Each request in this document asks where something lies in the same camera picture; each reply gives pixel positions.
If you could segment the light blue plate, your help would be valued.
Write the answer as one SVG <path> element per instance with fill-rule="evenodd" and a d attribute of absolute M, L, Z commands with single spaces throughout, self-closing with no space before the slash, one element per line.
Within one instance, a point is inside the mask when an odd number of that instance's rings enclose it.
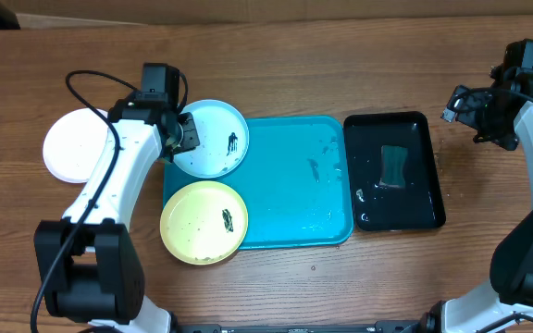
<path fill-rule="evenodd" d="M 185 106 L 184 112 L 193 117 L 200 145 L 174 157 L 174 164 L 165 167 L 166 180 L 216 179 L 241 164 L 250 134 L 245 118 L 234 106 L 205 99 Z"/>

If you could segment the white plate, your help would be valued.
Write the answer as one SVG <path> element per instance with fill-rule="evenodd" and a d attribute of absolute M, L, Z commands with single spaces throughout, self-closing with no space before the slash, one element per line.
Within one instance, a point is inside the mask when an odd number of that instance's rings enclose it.
<path fill-rule="evenodd" d="M 64 182 L 87 182 L 104 150 L 107 133 L 105 122 L 90 108 L 65 114 L 44 138 L 46 168 Z"/>

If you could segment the green orange sponge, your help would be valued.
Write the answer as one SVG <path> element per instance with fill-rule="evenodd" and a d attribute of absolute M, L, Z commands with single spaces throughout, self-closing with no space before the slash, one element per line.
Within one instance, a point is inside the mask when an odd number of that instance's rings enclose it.
<path fill-rule="evenodd" d="M 379 184 L 390 188 L 404 188 L 404 166 L 408 151 L 402 146 L 383 145 L 381 147 L 381 174 Z"/>

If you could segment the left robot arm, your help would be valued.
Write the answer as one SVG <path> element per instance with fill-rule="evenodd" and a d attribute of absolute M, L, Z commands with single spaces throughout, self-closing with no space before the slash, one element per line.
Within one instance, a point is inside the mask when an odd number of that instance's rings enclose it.
<path fill-rule="evenodd" d="M 177 68 L 143 65 L 141 87 L 102 114 L 74 97 L 107 126 L 105 146 L 74 203 L 58 221 L 40 222 L 34 248 L 41 278 L 31 308 L 38 329 L 42 305 L 51 316 L 86 324 L 89 332 L 173 332 L 174 315 L 145 294 L 144 272 L 130 238 L 134 206 L 151 166 L 200 144 L 189 86 Z"/>

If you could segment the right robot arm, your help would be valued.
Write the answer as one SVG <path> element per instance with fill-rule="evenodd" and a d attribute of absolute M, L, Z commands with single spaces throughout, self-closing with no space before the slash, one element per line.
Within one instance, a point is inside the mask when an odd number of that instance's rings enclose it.
<path fill-rule="evenodd" d="M 486 88 L 456 87 L 442 119 L 475 130 L 475 143 L 521 148 L 530 188 L 527 215 L 497 245 L 487 281 L 440 301 L 409 332 L 504 332 L 533 324 L 533 39 L 509 43 Z"/>

